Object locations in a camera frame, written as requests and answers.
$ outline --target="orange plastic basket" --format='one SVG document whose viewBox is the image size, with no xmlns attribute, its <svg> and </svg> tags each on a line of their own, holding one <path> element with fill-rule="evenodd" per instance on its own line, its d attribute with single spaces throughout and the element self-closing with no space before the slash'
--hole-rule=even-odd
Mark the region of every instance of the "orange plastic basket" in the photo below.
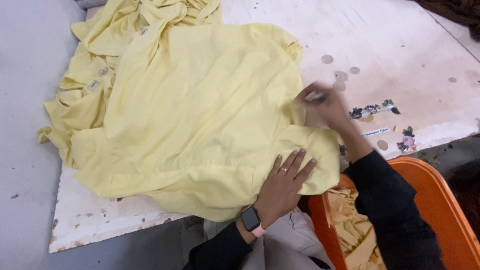
<svg viewBox="0 0 480 270">
<path fill-rule="evenodd" d="M 429 164 L 410 157 L 401 157 L 388 163 L 417 190 L 415 203 L 423 219 L 437 234 L 445 267 L 449 270 L 479 270 L 478 239 L 439 172 Z M 334 189 L 342 187 L 355 188 L 355 185 L 342 174 L 340 183 Z M 311 196 L 309 208 L 315 233 L 336 269 L 348 270 L 331 220 L 326 193 Z"/>
</svg>

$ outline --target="sleeve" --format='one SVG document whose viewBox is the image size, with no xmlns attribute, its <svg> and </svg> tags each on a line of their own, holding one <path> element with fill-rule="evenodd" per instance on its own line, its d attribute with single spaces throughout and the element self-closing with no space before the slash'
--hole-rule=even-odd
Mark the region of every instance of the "sleeve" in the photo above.
<svg viewBox="0 0 480 270">
<path fill-rule="evenodd" d="M 373 151 L 345 174 L 355 184 L 360 214 L 373 224 L 387 269 L 444 269 L 435 232 L 420 216 L 415 189 Z"/>
<path fill-rule="evenodd" d="M 238 269 L 251 251 L 235 222 L 232 222 L 214 238 L 194 247 L 183 270 Z"/>
</svg>

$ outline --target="white table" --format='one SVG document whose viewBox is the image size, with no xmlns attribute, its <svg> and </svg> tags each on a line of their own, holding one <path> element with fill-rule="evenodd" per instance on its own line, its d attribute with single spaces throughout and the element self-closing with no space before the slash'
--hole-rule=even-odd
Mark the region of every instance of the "white table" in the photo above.
<svg viewBox="0 0 480 270">
<path fill-rule="evenodd" d="M 391 99 L 401 114 L 382 111 L 354 120 L 365 133 L 384 130 L 367 138 L 382 146 L 387 159 L 479 132 L 480 63 L 469 51 L 478 57 L 480 46 L 465 38 L 464 28 L 433 15 L 437 23 L 413 1 L 222 0 L 221 8 L 226 24 L 272 23 L 298 37 L 305 86 L 347 75 L 342 94 L 350 109 Z M 328 56 L 333 62 L 323 63 Z M 360 72 L 353 74 L 353 67 Z M 402 152 L 397 143 L 409 126 L 416 146 Z M 186 216 L 166 213 L 148 197 L 98 198 L 73 172 L 64 167 L 60 177 L 49 252 Z"/>
</svg>

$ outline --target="person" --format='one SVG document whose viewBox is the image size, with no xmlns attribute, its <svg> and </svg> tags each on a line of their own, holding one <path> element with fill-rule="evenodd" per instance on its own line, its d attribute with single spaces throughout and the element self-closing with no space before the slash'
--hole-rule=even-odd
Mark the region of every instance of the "person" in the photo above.
<svg viewBox="0 0 480 270">
<path fill-rule="evenodd" d="M 321 93 L 322 96 L 310 100 L 312 92 Z M 414 202 L 415 189 L 360 135 L 336 91 L 313 83 L 301 91 L 296 100 L 307 106 L 307 121 L 321 117 L 342 137 L 350 159 L 345 174 L 354 182 L 359 193 L 356 208 L 360 214 L 367 215 L 373 224 L 386 268 L 444 269 L 436 235 L 422 219 Z M 256 229 L 258 235 L 264 233 L 263 230 L 268 233 L 278 223 L 290 222 L 284 227 L 295 227 L 294 223 L 299 223 L 299 219 L 294 221 L 291 218 L 294 213 L 299 214 L 295 210 L 300 199 L 297 192 L 316 165 L 315 160 L 310 160 L 300 169 L 305 152 L 305 149 L 294 151 L 283 163 L 279 155 L 257 201 L 250 207 L 252 210 L 246 210 L 215 237 L 194 247 L 183 269 L 335 269 L 313 230 L 310 229 L 310 234 L 305 233 L 308 226 L 283 232 L 275 229 L 277 232 L 268 236 L 268 240 L 260 241 L 267 237 L 267 234 L 262 235 L 253 249 L 251 247 L 256 239 L 252 222 L 260 223 L 260 229 Z M 309 223 L 308 218 L 304 220 L 306 222 L 300 223 Z M 308 235 L 311 240 L 309 245 L 314 244 L 303 245 L 301 249 L 291 248 L 289 240 L 284 240 L 289 233 L 296 233 L 290 237 L 292 239 L 304 239 Z M 255 254 L 258 245 L 262 251 Z"/>
</svg>

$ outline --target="clothing label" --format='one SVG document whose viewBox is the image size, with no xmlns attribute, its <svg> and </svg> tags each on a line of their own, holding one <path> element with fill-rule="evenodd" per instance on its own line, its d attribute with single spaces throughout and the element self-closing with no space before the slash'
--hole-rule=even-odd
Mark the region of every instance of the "clothing label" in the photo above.
<svg viewBox="0 0 480 270">
<path fill-rule="evenodd" d="M 382 132 L 387 132 L 387 131 L 390 131 L 390 129 L 388 127 L 384 127 L 384 128 L 377 129 L 377 130 L 374 130 L 374 131 L 365 132 L 364 134 L 362 134 L 362 136 L 363 137 L 368 137 L 368 136 L 372 136 L 372 135 L 379 134 L 379 133 L 382 133 Z"/>
<path fill-rule="evenodd" d="M 88 90 L 93 91 L 100 85 L 99 82 L 93 80 L 92 83 L 87 87 Z"/>
</svg>

